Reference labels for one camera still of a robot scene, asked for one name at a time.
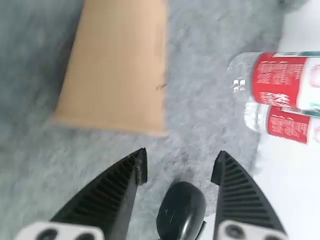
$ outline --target carpet floor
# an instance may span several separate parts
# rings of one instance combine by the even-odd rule
[[[151,137],[66,128],[50,122],[82,2],[0,0],[0,239],[51,218],[77,191],[127,154],[145,147],[148,183],[137,191],[130,240],[155,240],[161,201],[174,180],[199,187],[215,212],[214,160],[228,151],[250,170],[258,134],[225,72],[230,59],[275,51],[278,0],[170,0],[166,125]]]

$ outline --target black plastic part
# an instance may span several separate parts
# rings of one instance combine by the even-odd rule
[[[156,227],[161,240],[195,240],[204,226],[206,199],[189,182],[172,185],[162,201]]]
[[[92,180],[51,221],[98,227],[105,240],[125,240],[137,187],[147,175],[147,152],[141,148]]]
[[[204,232],[206,225],[207,225],[207,222],[206,222],[206,221],[203,221],[203,223],[202,223],[202,225],[201,225],[201,227],[200,227],[199,233],[198,233],[198,235],[196,236],[195,240],[199,240],[199,239],[201,238],[202,233]]]
[[[213,239],[225,220],[256,225],[286,234],[267,198],[246,170],[226,151],[215,160],[211,182],[219,185]]]
[[[36,237],[36,240],[55,240],[57,235],[57,230],[49,228],[40,232],[40,234]]]

